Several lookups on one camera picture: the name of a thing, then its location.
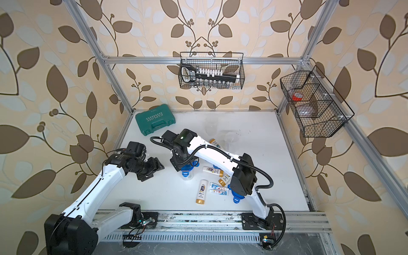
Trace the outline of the blue lid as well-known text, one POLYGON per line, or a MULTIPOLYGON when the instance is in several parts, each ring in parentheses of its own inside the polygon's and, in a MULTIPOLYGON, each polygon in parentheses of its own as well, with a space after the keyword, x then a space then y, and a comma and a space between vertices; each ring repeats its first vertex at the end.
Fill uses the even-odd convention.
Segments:
POLYGON ((181 167, 181 171, 193 171, 195 167, 198 167, 199 164, 199 160, 196 159, 194 161, 192 161, 191 163, 188 163, 187 165, 181 167))
POLYGON ((230 185, 228 185, 227 187, 228 187, 228 189, 231 191, 231 194, 232 194, 232 196, 233 196, 233 202, 234 202, 235 204, 239 204, 240 201, 245 198, 245 196, 239 195, 239 194, 237 194, 236 192, 234 192, 234 191, 232 190, 232 188, 231 188, 230 185))

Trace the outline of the white shampoo bottle gold cap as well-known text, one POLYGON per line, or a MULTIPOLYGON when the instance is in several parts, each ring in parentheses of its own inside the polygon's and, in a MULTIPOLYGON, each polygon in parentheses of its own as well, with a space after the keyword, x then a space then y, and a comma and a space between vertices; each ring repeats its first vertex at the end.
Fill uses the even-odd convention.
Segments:
POLYGON ((221 146, 221 145, 217 142, 217 140, 214 139, 214 138, 210 139, 210 140, 209 140, 209 143, 212 144, 213 146, 219 148, 219 149, 222 149, 222 146, 221 146))

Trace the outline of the toothpaste tube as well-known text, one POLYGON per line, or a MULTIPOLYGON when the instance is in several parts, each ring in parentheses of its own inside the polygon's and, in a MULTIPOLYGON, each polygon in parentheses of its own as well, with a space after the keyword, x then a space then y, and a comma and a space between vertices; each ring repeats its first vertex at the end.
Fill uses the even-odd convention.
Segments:
POLYGON ((209 184, 209 188, 210 189, 215 189, 215 190, 221 190, 221 191, 227 191, 228 190, 228 188, 223 187, 221 185, 218 185, 216 183, 212 183, 212 182, 209 184))
POLYGON ((213 194, 220 195, 220 196, 226 196, 226 195, 228 195, 228 192, 227 192, 227 191, 224 191, 224 190, 210 189, 209 192, 210 192, 210 193, 213 193, 213 194))

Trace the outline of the white bottle angled gold cap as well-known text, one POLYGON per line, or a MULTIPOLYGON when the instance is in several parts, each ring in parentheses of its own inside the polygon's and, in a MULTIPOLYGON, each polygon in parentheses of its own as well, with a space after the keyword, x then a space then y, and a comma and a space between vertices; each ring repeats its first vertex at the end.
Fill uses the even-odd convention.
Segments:
POLYGON ((226 187, 228 185, 230 179, 231 179, 230 175, 224 174, 223 177, 221 177, 218 182, 222 187, 226 187))

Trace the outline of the clear plastic container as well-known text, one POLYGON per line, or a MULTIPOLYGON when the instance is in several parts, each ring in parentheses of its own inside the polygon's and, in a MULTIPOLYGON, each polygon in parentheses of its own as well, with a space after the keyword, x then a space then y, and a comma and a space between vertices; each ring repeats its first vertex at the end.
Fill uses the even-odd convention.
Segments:
POLYGON ((181 175, 184 181, 190 181, 194 177, 194 172, 193 171, 181 171, 181 175))
POLYGON ((235 131, 230 131, 225 134, 224 141, 226 145, 232 145, 239 142, 240 134, 235 131))

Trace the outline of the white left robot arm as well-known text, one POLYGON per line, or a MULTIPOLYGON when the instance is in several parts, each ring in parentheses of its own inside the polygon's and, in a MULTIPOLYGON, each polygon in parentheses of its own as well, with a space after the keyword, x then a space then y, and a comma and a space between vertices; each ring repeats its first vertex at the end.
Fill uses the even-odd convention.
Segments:
POLYGON ((142 181, 163 170, 158 158, 144 154, 112 154, 103 169, 82 195, 61 214, 52 214, 45 222, 46 252, 49 255, 91 255, 97 244, 113 231, 127 225, 145 228, 155 223, 152 217, 144 218, 141 206, 121 203, 119 207, 99 220, 94 216, 113 188, 128 173, 137 174, 142 181))

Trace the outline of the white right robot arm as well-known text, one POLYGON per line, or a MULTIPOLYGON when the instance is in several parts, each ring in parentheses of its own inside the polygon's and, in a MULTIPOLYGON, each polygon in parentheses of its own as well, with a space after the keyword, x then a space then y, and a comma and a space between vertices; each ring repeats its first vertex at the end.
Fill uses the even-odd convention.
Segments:
POLYGON ((216 165, 231 177, 229 187, 250 205, 252 213, 247 215, 246 224, 256 230, 286 229, 286 215, 278 204, 267 204, 259 190, 272 188, 273 179, 265 171, 255 167, 248 154, 242 156, 228 153, 202 138, 187 138, 178 135, 168 142, 173 165, 184 166, 198 157, 216 165))

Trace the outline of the white bottle purple label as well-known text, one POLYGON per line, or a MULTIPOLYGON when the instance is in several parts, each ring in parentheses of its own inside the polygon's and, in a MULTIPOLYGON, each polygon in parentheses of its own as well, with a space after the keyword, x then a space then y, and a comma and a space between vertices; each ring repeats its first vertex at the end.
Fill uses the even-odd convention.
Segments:
POLYGON ((214 174, 217 175, 219 177, 223 177, 224 176, 224 171, 221 169, 217 169, 217 168, 213 168, 213 167, 204 167, 203 168, 203 172, 204 173, 209 173, 209 174, 214 174))

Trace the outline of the front white bottle gold cap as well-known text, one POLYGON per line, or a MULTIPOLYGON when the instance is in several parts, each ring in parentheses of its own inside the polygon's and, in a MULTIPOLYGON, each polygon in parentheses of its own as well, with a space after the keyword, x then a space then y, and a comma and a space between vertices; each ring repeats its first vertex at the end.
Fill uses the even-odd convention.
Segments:
POLYGON ((198 194, 197 194, 196 201, 195 201, 197 204, 203 205, 205 203, 207 188, 208 188, 208 181, 201 180, 199 184, 198 194))

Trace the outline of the green plastic tool case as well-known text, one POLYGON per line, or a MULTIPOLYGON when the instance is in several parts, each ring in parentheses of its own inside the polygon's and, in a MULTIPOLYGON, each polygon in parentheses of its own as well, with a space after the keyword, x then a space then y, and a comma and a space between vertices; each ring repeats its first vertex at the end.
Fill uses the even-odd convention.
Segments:
POLYGON ((140 132, 144 136, 176 123, 175 116, 167 104, 162 104, 148 111, 138 113, 135 119, 140 132))

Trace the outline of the blue lid front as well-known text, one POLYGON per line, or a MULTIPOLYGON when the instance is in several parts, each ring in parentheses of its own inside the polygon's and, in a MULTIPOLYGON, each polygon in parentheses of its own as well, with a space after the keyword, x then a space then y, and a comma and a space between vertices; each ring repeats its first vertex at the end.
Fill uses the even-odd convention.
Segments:
POLYGON ((245 198, 245 196, 239 195, 239 194, 237 194, 236 192, 234 192, 234 191, 232 190, 232 188, 231 188, 230 185, 228 185, 227 187, 228 187, 228 189, 231 191, 231 194, 232 194, 232 196, 233 196, 233 202, 234 202, 235 204, 239 204, 240 201, 245 198))

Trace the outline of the black socket wrench set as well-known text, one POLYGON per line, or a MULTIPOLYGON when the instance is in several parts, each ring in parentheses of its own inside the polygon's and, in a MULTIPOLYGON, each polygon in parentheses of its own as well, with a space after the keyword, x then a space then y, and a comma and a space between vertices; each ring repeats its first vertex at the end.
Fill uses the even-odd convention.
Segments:
POLYGON ((221 84, 235 84, 240 82, 241 77, 239 74, 223 73, 220 70, 215 69, 203 69, 195 68, 193 65, 181 65, 180 75, 183 82, 204 82, 207 80, 212 83, 221 84))

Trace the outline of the aluminium frame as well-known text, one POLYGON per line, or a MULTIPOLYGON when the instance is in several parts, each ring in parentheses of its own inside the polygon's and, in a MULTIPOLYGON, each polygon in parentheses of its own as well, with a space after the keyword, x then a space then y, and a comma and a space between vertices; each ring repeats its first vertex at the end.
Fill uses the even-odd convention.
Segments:
POLYGON ((386 188, 390 197, 394 200, 398 208, 404 215, 408 214, 408 190, 402 184, 402 181, 393 173, 390 165, 380 156, 374 144, 366 137, 357 123, 352 120, 352 108, 345 99, 339 100, 337 95, 338 90, 330 81, 324 81, 322 70, 318 67, 313 67, 310 64, 310 56, 312 50, 307 48, 306 54, 300 58, 268 58, 268 57, 216 57, 215 55, 208 55, 204 52, 202 54, 193 55, 188 53, 186 57, 110 57, 104 55, 99 47, 94 34, 91 32, 84 16, 82 15, 79 3, 76 1, 64 1, 64 4, 78 26, 80 32, 85 37, 85 40, 90 47, 92 53, 96 57, 98 63, 102 66, 102 70, 107 75, 109 82, 113 86, 113 90, 117 93, 119 99, 124 101, 125 109, 134 113, 133 106, 118 82, 113 70, 112 64, 192 64, 198 66, 199 64, 227 64, 233 61, 242 68, 245 64, 265 64, 265 65, 297 65, 297 72, 307 71, 309 75, 318 80, 318 83, 325 89, 326 96, 329 97, 331 107, 337 108, 341 113, 342 127, 347 131, 352 138, 354 144, 360 149, 361 154, 368 161, 374 172, 378 175, 383 186, 386 188))

